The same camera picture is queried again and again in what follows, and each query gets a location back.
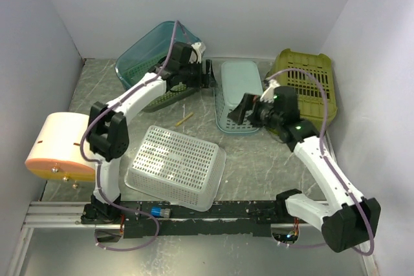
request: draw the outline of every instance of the small wooden stick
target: small wooden stick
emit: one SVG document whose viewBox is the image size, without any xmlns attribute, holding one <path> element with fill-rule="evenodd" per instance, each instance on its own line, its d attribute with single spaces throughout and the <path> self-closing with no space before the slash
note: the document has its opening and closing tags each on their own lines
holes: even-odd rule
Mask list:
<svg viewBox="0 0 414 276">
<path fill-rule="evenodd" d="M 180 126 L 185 121 L 187 121 L 188 119 L 190 119 L 193 115 L 194 115 L 194 112 L 190 112 L 189 114 L 187 114 L 187 116 L 184 119 L 182 119 L 180 122 L 177 122 L 177 124 L 175 124 L 175 127 Z"/>
</svg>

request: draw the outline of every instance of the black bracket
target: black bracket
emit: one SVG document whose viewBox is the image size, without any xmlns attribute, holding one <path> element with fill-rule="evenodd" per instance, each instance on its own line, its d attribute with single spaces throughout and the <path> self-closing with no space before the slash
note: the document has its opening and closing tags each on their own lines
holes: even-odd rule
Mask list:
<svg viewBox="0 0 414 276">
<path fill-rule="evenodd" d="M 119 195 L 114 204 L 119 205 L 121 202 L 121 195 Z M 86 204 L 83 208 L 83 215 L 81 218 L 82 224 L 107 224 L 112 223 L 121 215 L 121 210 L 109 204 L 105 204 L 91 195 L 91 203 Z"/>
<path fill-rule="evenodd" d="M 97 202 L 94 196 L 92 201 L 92 204 L 85 206 L 82 224 L 120 224 L 120 214 L 111 214 L 114 212 L 111 206 L 100 206 L 102 203 Z M 152 207 L 170 209 L 171 218 L 160 218 L 160 236 L 250 234 L 256 237 L 271 237 L 271 224 L 293 224 L 290 215 L 277 215 L 274 200 L 214 202 L 213 206 L 204 212 L 161 201 L 120 202 L 120 205 L 147 213 L 151 213 Z M 150 218 L 133 212 L 122 213 L 128 219 L 124 222 L 125 239 L 154 235 L 155 223 Z"/>
<path fill-rule="evenodd" d="M 257 97 L 258 95 L 245 93 L 245 95 L 243 95 L 243 98 L 241 99 L 240 104 L 232 112 L 230 112 L 227 117 L 238 125 L 243 124 L 246 112 L 254 108 L 255 99 Z M 252 125 L 256 127 L 263 126 L 262 124 Z"/>
<path fill-rule="evenodd" d="M 210 67 L 211 62 L 206 63 L 206 73 L 202 73 L 202 63 L 198 60 L 190 63 L 191 54 L 194 49 L 191 45 L 183 42 L 175 42 L 171 57 L 168 60 L 166 68 L 161 73 L 161 78 L 166 81 L 167 90 L 182 83 L 191 88 L 209 88 L 210 87 Z M 161 63 L 149 70 L 149 72 L 158 73 Z"/>
<path fill-rule="evenodd" d="M 106 104 L 97 101 L 91 107 L 88 125 L 92 123 L 103 111 L 108 108 Z M 113 158 L 120 158 L 129 145 L 127 120 L 122 112 L 109 112 L 88 133 L 93 153 L 102 155 L 107 162 Z"/>
<path fill-rule="evenodd" d="M 381 212 L 380 204 L 375 198 L 370 198 L 363 199 L 360 205 L 375 236 Z M 341 252 L 369 240 L 367 228 L 355 205 L 343 206 L 332 216 L 325 217 L 321 232 L 327 245 L 335 252 Z"/>
</svg>

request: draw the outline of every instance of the peach cylindrical object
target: peach cylindrical object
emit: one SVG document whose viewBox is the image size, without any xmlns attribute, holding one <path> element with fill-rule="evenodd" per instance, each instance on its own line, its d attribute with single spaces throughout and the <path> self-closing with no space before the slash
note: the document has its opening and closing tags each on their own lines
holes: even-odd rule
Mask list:
<svg viewBox="0 0 414 276">
<path fill-rule="evenodd" d="M 85 114 L 73 112 L 50 114 L 26 159 L 26 167 L 45 179 L 94 182 L 95 165 L 80 154 L 80 140 L 88 119 Z M 88 142 L 83 148 L 93 158 Z"/>
</svg>

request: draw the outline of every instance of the wire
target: wire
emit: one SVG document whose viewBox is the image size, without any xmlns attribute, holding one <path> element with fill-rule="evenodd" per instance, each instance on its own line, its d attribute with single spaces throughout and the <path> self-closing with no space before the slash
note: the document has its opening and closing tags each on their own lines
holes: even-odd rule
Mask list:
<svg viewBox="0 0 414 276">
<path fill-rule="evenodd" d="M 91 124 L 89 124 L 88 128 L 86 128 L 86 131 L 84 132 L 84 134 L 82 135 L 82 138 L 80 140 L 80 153 L 82 155 L 82 158 L 85 161 L 87 161 L 87 162 L 96 163 L 96 188 L 98 189 L 98 192 L 99 192 L 100 196 L 103 198 L 103 200 L 106 201 L 109 205 L 111 205 L 111 206 L 113 206 L 115 208 L 118 208 L 118 209 L 120 209 L 122 211 L 127 211 L 127 212 L 134 213 L 134 214 L 135 213 L 139 213 L 141 215 L 144 215 L 144 216 L 150 218 L 151 220 L 153 220 L 155 222 L 155 225 L 156 225 L 155 234 L 154 234 L 154 236 L 152 236 L 150 238 L 149 241 L 147 241 L 147 242 L 145 242 L 145 243 L 143 243 L 143 244 L 141 244 L 139 246 L 132 247 L 132 248 L 112 248 L 112 247 L 105 247 L 104 245 L 102 245 L 101 243 L 98 242 L 98 237 L 97 237 L 96 232 L 95 232 L 95 234 L 94 234 L 95 243 L 96 243 L 95 245 L 98 246 L 99 248 L 104 249 L 104 250 L 111 250 L 111 251 L 119 251 L 119 252 L 122 252 L 122 251 L 133 251 L 133 250 L 136 250 L 136 249 L 141 249 L 143 247 L 146 247 L 149 244 L 151 244 L 157 238 L 158 233 L 160 231 L 160 224 L 159 224 L 158 220 L 153 215 L 151 215 L 149 213 L 146 213 L 146 212 L 141 211 L 141 210 L 135 210 L 135 209 L 131 209 L 131 208 L 126 208 L 126 207 L 121 206 L 121 205 L 117 205 L 117 204 L 115 204 L 114 202 L 112 202 L 111 200 L 108 199 L 108 197 L 106 196 L 106 194 L 102 191 L 102 187 L 101 187 L 101 178 L 100 177 L 101 177 L 102 161 L 101 160 L 98 160 L 98 159 L 95 159 L 95 158 L 88 158 L 87 155 L 85 154 L 85 151 L 83 150 L 83 147 L 84 147 L 85 141 L 86 141 L 86 137 L 90 133 L 90 131 L 92 130 L 92 128 L 104 116 L 106 116 L 112 110 L 114 110 L 114 109 L 118 108 L 119 106 L 121 106 L 121 104 L 123 104 L 128 98 L 130 98 L 136 91 L 138 91 L 139 89 L 141 89 L 144 85 L 147 85 L 148 83 L 152 83 L 156 79 L 159 78 L 159 76 L 162 74 L 162 71 L 166 68 L 166 66 L 168 64 L 169 58 L 171 57 L 171 52 L 173 50 L 173 45 L 174 45 L 174 40 L 175 40 L 175 34 L 177 32 L 177 25 L 180 25 L 180 27 L 182 27 L 181 23 L 178 20 L 176 20 L 174 22 L 174 28 L 173 28 L 173 33 L 172 33 L 172 36 L 171 36 L 171 41 L 169 43 L 169 49 L 168 49 L 167 57 L 166 57 L 166 60 L 163 62 L 163 64 L 162 64 L 159 72 L 157 73 L 157 75 L 154 78 L 148 79 L 147 81 L 145 81 L 145 82 L 143 82 L 143 83 L 141 83 L 139 85 L 135 85 L 132 88 L 132 91 L 129 92 L 129 93 L 127 93 L 119 102 L 117 102 L 117 103 L 113 104 L 112 106 L 106 108 L 106 110 L 104 110 L 100 115 L 98 115 L 91 122 Z"/>
<path fill-rule="evenodd" d="M 328 167 L 333 172 L 336 179 L 338 179 L 339 183 L 341 183 L 342 187 L 345 189 L 345 191 L 347 191 L 347 193 L 349 194 L 349 197 L 351 197 L 351 199 L 354 202 L 357 210 L 361 214 L 362 220 L 364 221 L 364 224 L 367 228 L 368 237 L 369 237 L 369 250 L 367 252 L 363 252 L 363 251 L 361 251 L 360 249 L 358 249 L 356 247 L 353 247 L 353 249 L 361 255 L 365 255 L 365 256 L 372 255 L 373 252 L 374 252 L 374 247 L 375 247 L 375 245 L 374 245 L 374 233 L 373 233 L 373 230 L 371 228 L 371 225 L 369 224 L 369 220 L 367 218 L 367 215 L 364 213 L 364 210 L 362 209 L 359 201 L 356 199 L 355 195 L 351 192 L 348 185 L 343 181 L 341 176 L 336 171 L 335 167 L 329 161 L 328 157 L 325 156 L 325 150 L 323 148 L 323 137 L 325 136 L 325 131 L 326 131 L 326 128 L 327 128 L 327 120 L 328 120 L 328 99 L 326 97 L 325 90 L 323 89 L 322 84 L 312 74 L 310 74 L 309 72 L 307 72 L 303 69 L 300 69 L 300 68 L 283 69 L 283 70 L 271 75 L 269 78 L 267 78 L 267 80 L 274 79 L 276 76 L 279 76 L 280 74 L 284 74 L 285 72 L 289 72 L 289 71 L 296 71 L 296 72 L 300 72 L 302 74 L 307 75 L 311 80 L 313 80 L 315 82 L 316 86 L 318 87 L 319 91 L 321 92 L 322 100 L 323 100 L 323 122 L 322 122 L 322 128 L 321 128 L 320 136 L 319 136 L 319 149 L 321 151 L 321 156 L 325 160 Z M 295 248 L 315 248 L 315 247 L 320 247 L 320 246 L 323 246 L 323 245 L 324 244 L 309 245 L 309 246 L 290 245 L 290 247 L 294 246 Z"/>
<path fill-rule="evenodd" d="M 293 231 L 295 235 L 299 235 L 299 218 L 294 219 Z"/>
<path fill-rule="evenodd" d="M 191 44 L 191 40 L 190 40 L 190 37 L 189 37 L 189 35 L 187 34 L 187 32 L 186 32 L 186 28 L 179 22 L 179 26 L 180 26 L 180 28 L 181 28 L 181 31 L 182 31 L 182 34 L 184 35 L 184 37 L 187 39 L 187 43 L 190 45 Z"/>
<path fill-rule="evenodd" d="M 121 225 L 119 228 L 119 233 L 124 234 L 124 222 L 125 222 L 125 215 L 121 215 Z"/>
</svg>

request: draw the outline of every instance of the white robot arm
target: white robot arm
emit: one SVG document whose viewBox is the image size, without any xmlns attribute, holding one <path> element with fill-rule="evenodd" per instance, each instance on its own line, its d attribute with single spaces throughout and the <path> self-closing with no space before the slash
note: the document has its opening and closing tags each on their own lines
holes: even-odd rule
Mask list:
<svg viewBox="0 0 414 276">
<path fill-rule="evenodd" d="M 120 158 L 129 145 L 128 125 L 151 101 L 179 83 L 184 83 L 187 87 L 208 87 L 210 73 L 208 69 L 203 73 L 201 64 L 205 48 L 204 43 L 201 42 L 192 45 L 176 42 L 166 68 L 161 71 L 160 66 L 153 67 L 137 83 L 137 85 L 143 84 L 143 87 L 139 89 L 133 87 L 106 104 L 98 102 L 91 107 L 89 124 L 108 107 L 119 103 L 91 129 L 87 136 L 94 158 L 100 161 L 96 164 L 96 174 L 100 166 L 100 187 L 98 183 L 95 184 L 91 203 L 96 212 L 103 214 L 106 219 L 111 220 L 119 214 L 114 207 L 107 204 L 106 199 L 117 204 L 120 201 L 119 166 Z M 102 192 L 105 193 L 106 199 L 101 196 Z"/>
<path fill-rule="evenodd" d="M 321 143 L 319 131 L 310 121 L 300 118 L 298 97 L 292 87 L 270 80 L 261 96 L 245 94 L 228 117 L 242 124 L 247 111 L 252 111 L 247 119 L 253 126 L 278 132 L 281 141 L 309 169 L 328 203 L 315 202 L 297 189 L 289 190 L 276 196 L 279 217 L 290 215 L 304 220 L 322 232 L 332 250 L 341 252 L 369 239 L 368 228 L 358 209 L 361 206 L 375 235 L 379 203 L 375 198 L 366 199 L 352 185 Z"/>
</svg>

